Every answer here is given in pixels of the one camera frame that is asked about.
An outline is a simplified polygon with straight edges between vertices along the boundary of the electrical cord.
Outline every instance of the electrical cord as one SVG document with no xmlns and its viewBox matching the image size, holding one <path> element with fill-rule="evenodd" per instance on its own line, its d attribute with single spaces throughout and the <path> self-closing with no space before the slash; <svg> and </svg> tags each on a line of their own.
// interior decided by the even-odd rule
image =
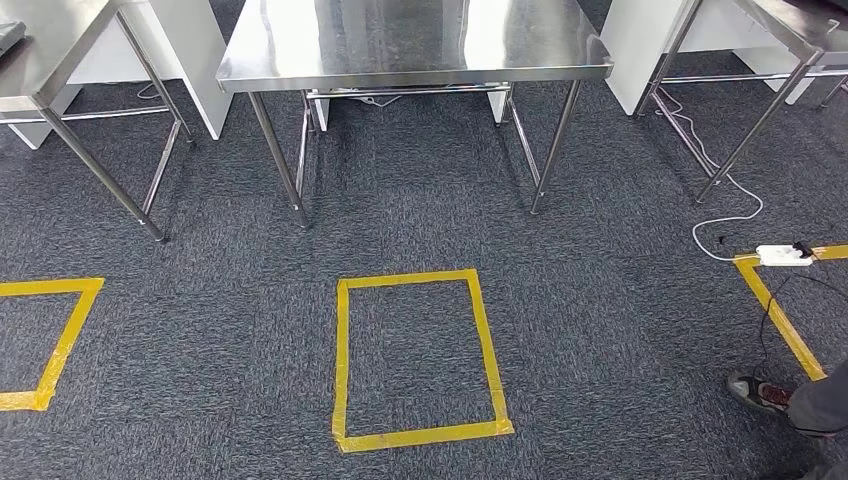
<svg viewBox="0 0 848 480">
<path fill-rule="evenodd" d="M 161 96 L 161 95 L 159 95 L 159 92 L 156 92 L 153 95 L 145 95 L 144 94 L 144 92 L 150 90 L 151 88 L 153 88 L 153 82 L 150 82 L 147 85 L 145 85 L 144 88 L 142 88 L 141 90 L 138 91 L 138 93 L 135 94 L 135 96 L 142 99 L 142 100 L 153 100 L 154 98 L 159 98 Z"/>
<path fill-rule="evenodd" d="M 696 142 L 698 142 L 698 147 L 701 150 L 701 154 L 703 154 L 703 156 L 707 160 L 707 162 L 709 162 L 710 165 L 712 165 L 716 169 L 720 168 L 719 165 L 716 164 L 710 158 L 710 156 L 707 154 L 707 148 L 704 145 L 704 142 L 701 140 L 701 137 L 699 137 L 698 134 L 695 132 L 695 121 L 692 120 L 691 117 L 687 117 L 686 115 L 683 115 L 681 113 L 681 112 L 683 112 L 683 104 L 680 103 L 679 101 L 677 101 L 676 98 L 672 97 L 671 94 L 668 93 L 668 91 L 666 91 L 665 88 L 660 87 L 659 91 L 662 92 L 662 94 L 665 95 L 666 98 L 668 98 L 672 103 L 674 103 L 676 109 L 671 112 L 671 115 L 676 117 L 676 118 L 679 118 L 680 120 L 683 120 L 683 121 L 685 121 L 686 123 L 689 124 L 689 132 L 692 134 L 692 137 L 694 138 L 694 140 Z M 655 111 L 655 113 L 657 115 L 663 114 L 660 110 Z M 756 258 L 757 255 L 748 255 L 748 256 L 745 256 L 745 257 L 736 257 L 736 258 L 719 257 L 718 255 L 715 255 L 714 253 L 707 250 L 706 247 L 704 247 L 703 243 L 701 243 L 701 240 L 698 238 L 698 229 L 705 226 L 705 225 L 711 225 L 711 224 L 714 224 L 714 223 L 730 222 L 730 221 L 735 221 L 735 220 L 751 220 L 754 217 L 756 217 L 757 215 L 759 215 L 760 212 L 762 212 L 763 208 L 765 207 L 765 203 L 763 202 L 762 198 L 751 193 L 750 190 L 748 190 L 747 188 L 740 185 L 738 182 L 736 182 L 736 180 L 733 179 L 732 176 L 730 176 L 730 174 L 727 175 L 727 179 L 730 181 L 730 183 L 732 183 L 734 186 L 736 186 L 736 188 L 738 188 L 742 193 L 748 195 L 749 197 L 751 197 L 751 198 L 753 198 L 754 200 L 757 201 L 757 203 L 759 204 L 759 206 L 757 207 L 757 210 L 754 211 L 754 213 L 752 213 L 748 216 L 744 216 L 744 217 L 743 216 L 723 217 L 723 218 L 716 218 L 716 219 L 713 219 L 713 220 L 706 220 L 704 222 L 701 222 L 701 223 L 695 225 L 694 227 L 692 227 L 692 239 L 695 240 L 695 243 L 698 245 L 698 248 L 700 248 L 701 251 L 703 251 L 704 253 L 706 253 L 707 255 L 709 255 L 711 258 L 713 258 L 715 260 L 719 260 L 719 261 L 722 261 L 722 262 L 733 262 L 735 260 L 740 260 L 740 259 L 743 259 L 743 258 Z"/>
<path fill-rule="evenodd" d="M 827 275 L 828 280 L 830 280 L 830 273 L 827 271 L 827 268 L 824 267 L 824 265 L 822 265 L 822 268 L 824 268 L 825 275 Z M 766 303 L 766 309 L 763 312 L 763 316 L 760 318 L 759 338 L 760 338 L 760 347 L 762 347 L 762 349 L 763 349 L 763 358 L 762 358 L 762 360 L 760 360 L 760 363 L 757 364 L 756 367 L 754 367 L 755 374 L 757 372 L 762 373 L 761 368 L 768 362 L 768 358 L 769 358 L 768 348 L 766 347 L 766 342 L 765 342 L 765 339 L 763 338 L 763 334 L 765 332 L 765 326 L 766 326 L 766 318 L 768 318 L 769 314 L 771 313 L 771 307 L 774 304 L 774 302 L 777 300 L 777 295 L 780 294 L 780 292 L 783 290 L 783 287 L 785 287 L 789 283 L 789 281 L 792 280 L 793 278 L 803 278 L 805 280 L 809 280 L 811 282 L 815 282 L 815 283 L 818 283 L 820 285 L 823 285 L 823 286 L 827 287 L 828 289 L 838 293 L 845 301 L 848 301 L 848 293 L 845 293 L 842 289 L 835 287 L 828 282 L 819 280 L 818 278 L 810 277 L 808 275 L 802 275 L 800 273 L 793 273 L 792 275 L 784 278 L 783 281 L 780 283 L 780 285 L 778 285 L 778 287 L 774 291 L 774 293 L 772 293 L 769 296 L 769 301 Z"/>
<path fill-rule="evenodd" d="M 338 92 L 356 92 L 358 90 L 359 90 L 358 88 L 339 88 L 339 89 L 336 89 L 336 91 L 338 91 Z M 374 97 L 360 97 L 360 98 L 353 98 L 353 100 L 359 100 L 362 103 L 365 103 L 365 104 L 368 104 L 368 105 L 373 105 L 373 106 L 379 107 L 379 108 L 386 108 L 389 105 L 391 105 L 392 103 L 400 100 L 401 97 L 402 97 L 402 95 L 398 95 L 396 97 L 392 97 L 392 98 L 386 100 L 383 103 L 378 102 L 377 100 L 374 99 Z"/>
</svg>

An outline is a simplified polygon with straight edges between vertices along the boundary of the gray pants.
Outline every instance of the gray pants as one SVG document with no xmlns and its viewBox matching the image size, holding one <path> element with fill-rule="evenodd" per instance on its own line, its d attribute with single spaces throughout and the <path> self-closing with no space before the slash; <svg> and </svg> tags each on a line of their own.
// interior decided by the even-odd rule
<svg viewBox="0 0 848 480">
<path fill-rule="evenodd" d="M 848 428 L 848 360 L 824 380 L 796 390 L 788 413 L 801 433 L 827 434 Z M 802 480 L 848 480 L 848 464 L 818 467 Z"/>
</svg>

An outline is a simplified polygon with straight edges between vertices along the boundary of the sneaker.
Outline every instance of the sneaker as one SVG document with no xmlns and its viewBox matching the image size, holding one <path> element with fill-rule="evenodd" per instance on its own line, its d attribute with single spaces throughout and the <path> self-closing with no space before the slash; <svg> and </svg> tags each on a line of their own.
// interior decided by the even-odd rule
<svg viewBox="0 0 848 480">
<path fill-rule="evenodd" d="M 787 418 L 792 390 L 749 375 L 733 373 L 727 377 L 727 389 L 736 400 L 758 412 Z"/>
</svg>

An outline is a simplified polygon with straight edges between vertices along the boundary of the yellow tape square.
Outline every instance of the yellow tape square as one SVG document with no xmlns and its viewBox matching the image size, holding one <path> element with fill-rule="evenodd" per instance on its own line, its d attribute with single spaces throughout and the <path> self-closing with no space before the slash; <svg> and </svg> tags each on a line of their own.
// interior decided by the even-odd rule
<svg viewBox="0 0 848 480">
<path fill-rule="evenodd" d="M 356 437 L 346 436 L 347 415 L 347 379 L 348 379 L 348 323 L 349 323 L 349 289 L 387 287 L 414 283 L 447 282 L 464 280 L 471 294 L 471 306 L 474 312 L 474 323 L 480 336 L 483 350 L 483 366 L 492 397 L 492 407 L 495 419 L 491 422 L 451 425 L 448 427 L 424 428 L 402 432 L 380 433 Z M 446 272 L 412 273 L 404 275 L 388 275 L 381 277 L 343 278 L 337 285 L 338 324 L 336 326 L 336 402 L 333 408 L 333 438 L 342 452 L 364 452 L 384 448 L 407 447 L 437 442 L 451 442 L 472 438 L 492 437 L 515 433 L 512 422 L 507 417 L 506 400 L 503 394 L 498 364 L 495 360 L 495 348 L 489 333 L 489 323 L 486 320 L 486 309 L 483 305 L 483 292 L 480 289 L 480 279 L 477 270 L 453 270 Z"/>
<path fill-rule="evenodd" d="M 29 392 L 0 392 L 0 411 L 4 410 L 47 410 L 50 399 L 56 393 L 59 375 L 65 361 L 74 348 L 82 324 L 88 316 L 97 292 L 103 286 L 102 278 L 77 278 L 67 280 L 45 280 L 38 282 L 0 283 L 0 297 L 26 295 L 49 295 L 58 293 L 80 293 L 80 298 L 71 312 L 56 348 L 44 367 L 44 372 L 35 390 Z"/>
<path fill-rule="evenodd" d="M 834 245 L 830 247 L 818 247 L 814 248 L 813 252 L 816 254 L 816 260 L 838 260 L 848 258 L 848 245 Z M 780 308 L 780 305 L 777 304 L 777 299 L 772 299 L 771 293 L 766 287 L 766 284 L 757 274 L 756 268 L 760 266 L 760 259 L 757 257 L 753 257 L 751 255 L 740 255 L 733 261 L 736 264 L 736 268 L 739 270 L 739 273 L 742 274 L 742 278 L 745 279 L 745 282 L 748 283 L 748 286 L 754 292 L 754 295 L 757 296 L 757 299 L 760 301 L 760 305 L 763 306 L 763 309 L 769 310 L 769 317 L 771 317 L 771 321 L 774 323 L 774 326 L 777 327 L 777 331 L 780 332 L 780 335 L 783 337 L 783 340 L 786 341 L 786 344 L 789 346 L 789 349 L 792 350 L 792 353 L 795 354 L 795 357 L 798 359 L 798 362 L 801 364 L 801 367 L 807 372 L 807 375 L 812 380 L 821 380 L 827 377 L 827 374 L 824 373 L 821 364 L 818 360 L 816 360 L 815 355 L 804 342 L 804 339 L 801 338 L 801 335 L 798 334 L 798 331 L 795 330 L 795 327 L 789 322 L 789 317 L 786 316 L 786 312 Z"/>
</svg>

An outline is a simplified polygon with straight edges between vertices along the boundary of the stainless steel table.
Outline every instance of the stainless steel table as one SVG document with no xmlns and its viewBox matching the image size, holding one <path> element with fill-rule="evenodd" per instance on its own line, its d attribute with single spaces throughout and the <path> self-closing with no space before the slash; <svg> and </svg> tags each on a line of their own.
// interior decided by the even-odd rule
<svg viewBox="0 0 848 480">
<path fill-rule="evenodd" d="M 437 93 L 508 92 L 539 201 L 559 157 L 581 81 L 612 62 L 576 0 L 247 0 L 218 70 L 221 87 L 247 92 L 298 222 L 310 101 Z M 553 144 L 538 171 L 512 101 L 514 82 L 572 80 Z M 356 91 L 336 92 L 346 88 Z M 260 92 L 301 90 L 295 179 Z"/>
<path fill-rule="evenodd" d="M 698 9 L 703 0 L 689 0 L 684 12 L 683 24 L 671 40 L 668 54 L 660 62 L 657 73 L 646 90 L 637 107 L 638 114 L 643 114 L 647 104 L 653 100 L 666 120 L 681 137 L 689 151 L 710 177 L 698 195 L 698 202 L 703 203 L 712 188 L 727 175 L 734 163 L 744 153 L 751 140 L 762 130 L 768 120 L 777 111 L 804 78 L 842 76 L 843 81 L 828 95 L 822 103 L 824 106 L 848 81 L 848 14 L 842 10 L 824 4 L 805 0 L 727 0 L 735 3 L 748 16 L 759 23 L 786 49 L 798 58 L 798 66 L 791 73 L 769 75 L 718 75 L 669 78 L 669 69 L 678 54 L 686 34 L 697 17 Z M 671 109 L 658 95 L 658 89 L 663 84 L 684 84 L 704 82 L 734 82 L 743 80 L 779 80 L 786 79 L 774 99 L 765 109 L 760 119 L 747 132 L 739 145 L 728 158 L 715 167 L 703 152 L 696 147 L 695 139 L 680 125 Z"/>
<path fill-rule="evenodd" d="M 0 124 L 47 122 L 91 169 L 101 182 L 135 216 L 156 241 L 165 234 L 150 220 L 149 213 L 159 183 L 168 164 L 171 149 L 182 130 L 191 134 L 149 57 L 133 34 L 115 0 L 2 0 L 0 23 L 19 20 L 27 25 L 27 37 L 0 58 Z M 156 107 L 93 112 L 61 116 L 51 103 L 65 86 L 74 69 L 85 57 L 109 22 L 117 18 L 164 105 Z M 170 112 L 174 124 L 165 150 L 142 207 L 130 198 L 105 168 L 94 158 L 66 121 Z"/>
</svg>

